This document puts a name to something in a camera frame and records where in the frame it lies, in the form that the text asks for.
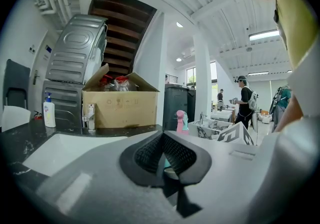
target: ceiling light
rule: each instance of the ceiling light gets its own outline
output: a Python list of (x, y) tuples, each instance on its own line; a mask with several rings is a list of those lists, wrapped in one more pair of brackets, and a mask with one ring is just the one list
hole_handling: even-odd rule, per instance
[(267, 75), (269, 71), (266, 72), (256, 72), (256, 73), (249, 73), (248, 76), (256, 76), (256, 75)]
[(275, 36), (279, 36), (279, 31), (277, 29), (264, 31), (261, 33), (256, 33), (256, 34), (250, 34), (249, 39), (250, 39), (250, 41), (253, 41), (253, 40), (275, 37)]

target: faucet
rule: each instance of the faucet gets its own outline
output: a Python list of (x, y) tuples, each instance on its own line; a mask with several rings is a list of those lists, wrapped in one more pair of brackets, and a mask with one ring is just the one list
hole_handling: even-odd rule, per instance
[(200, 125), (204, 124), (204, 117), (207, 117), (207, 115), (205, 115), (203, 112), (201, 112), (201, 114), (200, 114)]
[(95, 104), (86, 104), (88, 109), (87, 114), (82, 117), (82, 121), (86, 122), (89, 132), (94, 132), (96, 130), (95, 126)]

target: person's arm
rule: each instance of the person's arm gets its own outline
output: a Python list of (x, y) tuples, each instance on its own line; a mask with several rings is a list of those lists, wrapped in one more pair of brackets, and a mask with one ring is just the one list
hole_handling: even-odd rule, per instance
[(235, 102), (234, 102), (235, 104), (248, 104), (248, 102), (243, 102), (242, 100), (236, 100)]
[(241, 100), (235, 100), (234, 103), (244, 105), (244, 104), (248, 104), (248, 101), (249, 101), (248, 92), (247, 90), (243, 89), (241, 90)]
[(293, 121), (299, 120), (300, 118), (302, 118), (302, 116), (302, 110), (299, 106), (296, 97), (293, 95), (289, 101), (288, 107), (285, 109), (283, 116), (274, 131), (281, 132), (281, 130), (286, 125), (292, 123)]

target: white backpack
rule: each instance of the white backpack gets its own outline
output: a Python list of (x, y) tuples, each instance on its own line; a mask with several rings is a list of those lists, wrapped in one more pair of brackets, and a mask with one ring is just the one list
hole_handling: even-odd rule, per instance
[(251, 90), (248, 86), (244, 86), (244, 87), (248, 88), (252, 92), (251, 97), (248, 101), (249, 109), (256, 111), (258, 94), (254, 90)]

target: countertop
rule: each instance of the countertop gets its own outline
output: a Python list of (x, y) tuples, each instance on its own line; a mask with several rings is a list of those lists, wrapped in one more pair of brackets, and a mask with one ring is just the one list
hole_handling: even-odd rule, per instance
[(211, 117), (219, 117), (219, 118), (229, 118), (232, 115), (232, 112), (229, 110), (217, 110), (217, 112), (212, 112)]
[(149, 125), (131, 128), (104, 128), (95, 133), (87, 128), (72, 127), (68, 122), (58, 121), (56, 128), (48, 128), (43, 120), (31, 120), (29, 123), (0, 133), (0, 148), (9, 171), (16, 182), (23, 184), (32, 191), (48, 178), (22, 165), (22, 163), (54, 134), (68, 134), (86, 137), (131, 137), (152, 131), (162, 131), (160, 125)]

